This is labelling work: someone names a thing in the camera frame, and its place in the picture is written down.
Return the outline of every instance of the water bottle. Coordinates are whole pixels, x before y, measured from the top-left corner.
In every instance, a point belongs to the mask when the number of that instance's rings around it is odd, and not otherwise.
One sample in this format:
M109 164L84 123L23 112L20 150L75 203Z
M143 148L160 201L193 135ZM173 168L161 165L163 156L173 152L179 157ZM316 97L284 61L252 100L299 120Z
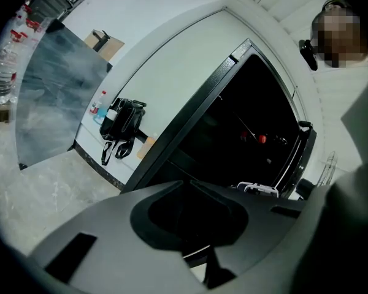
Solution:
M10 98L17 76L18 44L21 35L11 30L11 38L0 49L0 105Z

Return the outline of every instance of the ceiling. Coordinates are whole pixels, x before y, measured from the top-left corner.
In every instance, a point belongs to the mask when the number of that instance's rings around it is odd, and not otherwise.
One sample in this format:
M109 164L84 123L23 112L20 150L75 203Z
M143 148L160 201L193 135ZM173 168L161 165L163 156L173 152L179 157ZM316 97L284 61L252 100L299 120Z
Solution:
M297 45L310 38L310 24L327 0L254 0L272 15ZM321 102L326 162L331 151L339 157L338 168L347 172L361 164L357 149L340 118L368 84L368 61L344 69L333 69L318 61L310 71Z

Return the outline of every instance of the concrete floor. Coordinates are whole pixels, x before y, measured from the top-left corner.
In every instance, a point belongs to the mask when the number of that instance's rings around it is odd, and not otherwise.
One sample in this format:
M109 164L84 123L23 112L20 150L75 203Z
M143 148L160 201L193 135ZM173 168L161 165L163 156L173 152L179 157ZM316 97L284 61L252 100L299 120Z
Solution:
M74 150L20 171L10 125L0 123L0 233L25 255L88 206L119 193Z

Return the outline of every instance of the bag strap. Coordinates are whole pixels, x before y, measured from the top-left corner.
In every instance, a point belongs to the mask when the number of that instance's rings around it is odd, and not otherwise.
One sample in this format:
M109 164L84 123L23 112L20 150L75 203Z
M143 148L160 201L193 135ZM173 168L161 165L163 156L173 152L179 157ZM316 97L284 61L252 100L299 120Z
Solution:
M132 136L129 141L127 141L126 143L122 143L116 151L116 158L117 159L122 159L125 158L126 156L128 156L131 151L132 151L132 147L134 146L134 141L135 141L135 136Z
M102 165L107 165L109 163L110 156L112 155L112 152L115 149L115 147L117 146L117 144L118 144L118 140L115 141L115 145L113 146L112 150L110 151L108 159L106 159L106 153L108 152L109 148L113 145L113 143L111 141L108 141L107 143L105 143L104 150L102 151L102 156L101 156L101 164Z

